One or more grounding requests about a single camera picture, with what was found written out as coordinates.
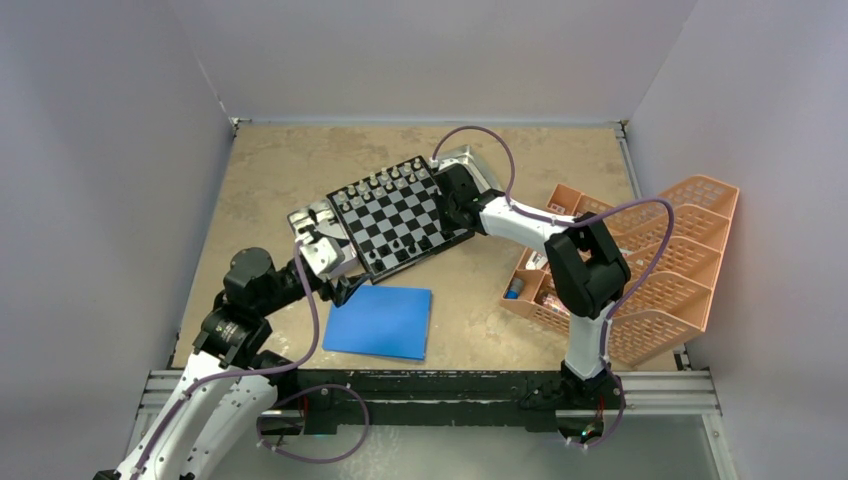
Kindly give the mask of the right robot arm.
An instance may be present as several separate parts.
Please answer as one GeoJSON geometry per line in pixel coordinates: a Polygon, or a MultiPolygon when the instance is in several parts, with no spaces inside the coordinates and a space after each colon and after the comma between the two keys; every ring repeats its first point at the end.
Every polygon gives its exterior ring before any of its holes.
{"type": "Polygon", "coordinates": [[[434,201],[442,227],[511,240],[547,259],[558,299],[570,314],[569,347],[561,381],[564,399],[584,407],[601,391],[607,367],[607,316],[622,298],[630,268],[599,216],[546,213],[496,189],[482,191],[460,164],[439,170],[434,201]]]}

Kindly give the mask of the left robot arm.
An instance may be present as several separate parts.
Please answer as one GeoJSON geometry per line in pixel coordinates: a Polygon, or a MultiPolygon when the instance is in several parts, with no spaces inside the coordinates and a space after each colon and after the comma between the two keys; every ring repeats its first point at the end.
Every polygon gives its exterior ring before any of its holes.
{"type": "Polygon", "coordinates": [[[309,267],[312,253],[333,257],[300,243],[281,269],[262,248],[233,256],[164,407],[127,457],[95,478],[207,479],[263,411],[295,402],[303,362],[262,350],[271,333],[269,315],[300,300],[312,311],[317,300],[342,306],[370,279],[367,273],[326,278],[309,267]]]}

